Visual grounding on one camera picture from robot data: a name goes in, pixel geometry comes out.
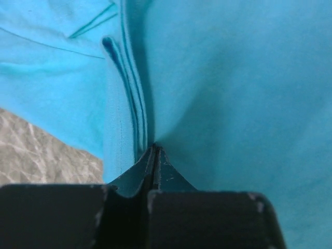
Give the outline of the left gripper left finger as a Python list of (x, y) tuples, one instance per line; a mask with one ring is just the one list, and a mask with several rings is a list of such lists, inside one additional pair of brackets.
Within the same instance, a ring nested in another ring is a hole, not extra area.
[(1, 187), (1, 248), (144, 248), (156, 149), (108, 184)]

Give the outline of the turquoise polo shirt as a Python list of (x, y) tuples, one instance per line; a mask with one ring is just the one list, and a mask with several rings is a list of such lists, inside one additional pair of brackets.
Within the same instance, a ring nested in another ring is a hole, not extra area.
[(1, 1), (1, 107), (102, 158), (153, 143), (331, 248), (331, 1)]

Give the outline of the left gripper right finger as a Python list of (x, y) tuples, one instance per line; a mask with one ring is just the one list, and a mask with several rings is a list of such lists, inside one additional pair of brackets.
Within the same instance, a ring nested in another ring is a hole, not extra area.
[(156, 148), (148, 248), (286, 248), (271, 202), (248, 191), (199, 191)]

